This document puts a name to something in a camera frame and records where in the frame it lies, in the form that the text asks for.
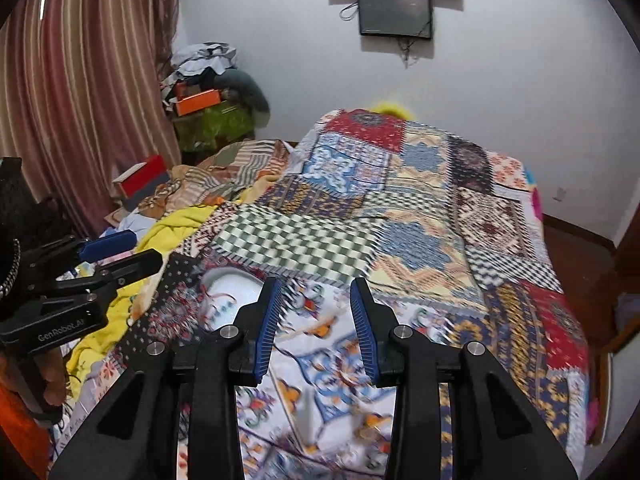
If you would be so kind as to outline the person left hand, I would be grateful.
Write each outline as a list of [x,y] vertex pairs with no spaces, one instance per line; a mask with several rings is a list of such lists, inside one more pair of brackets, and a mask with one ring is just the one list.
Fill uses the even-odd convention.
[[[59,348],[35,356],[39,373],[46,384],[43,399],[47,404],[60,406],[66,398],[66,377],[63,357]],[[1,385],[12,392],[23,395],[24,380],[18,372],[14,359],[1,353]]]

